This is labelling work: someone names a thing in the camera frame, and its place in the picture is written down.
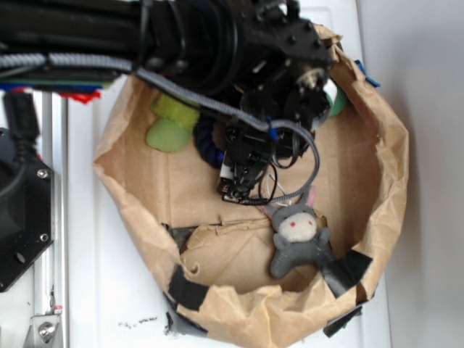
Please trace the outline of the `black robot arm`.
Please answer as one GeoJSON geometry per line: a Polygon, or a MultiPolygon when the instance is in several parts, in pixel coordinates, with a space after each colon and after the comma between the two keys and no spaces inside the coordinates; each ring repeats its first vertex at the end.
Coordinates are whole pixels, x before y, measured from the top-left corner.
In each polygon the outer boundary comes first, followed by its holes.
{"type": "Polygon", "coordinates": [[[96,80],[110,68],[56,55],[127,60],[255,117],[317,129],[333,61],[298,1],[3,1],[1,69],[26,54],[30,79],[96,80]]]}

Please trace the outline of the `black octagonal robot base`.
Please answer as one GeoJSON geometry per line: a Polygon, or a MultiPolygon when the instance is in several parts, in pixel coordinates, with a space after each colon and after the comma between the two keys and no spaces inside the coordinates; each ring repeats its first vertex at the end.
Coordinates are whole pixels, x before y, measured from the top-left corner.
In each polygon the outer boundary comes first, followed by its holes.
{"type": "Polygon", "coordinates": [[[3,96],[1,129],[1,292],[18,281],[51,245],[51,169],[39,158],[33,96],[3,96]]]}

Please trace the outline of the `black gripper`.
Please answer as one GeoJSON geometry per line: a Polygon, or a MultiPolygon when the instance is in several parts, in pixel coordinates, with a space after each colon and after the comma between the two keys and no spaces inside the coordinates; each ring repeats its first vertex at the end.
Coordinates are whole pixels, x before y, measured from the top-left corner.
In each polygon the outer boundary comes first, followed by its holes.
{"type": "Polygon", "coordinates": [[[238,107],[259,119],[291,120],[309,131],[327,119],[334,61],[298,1],[237,1],[243,25],[234,87],[238,107]]]}

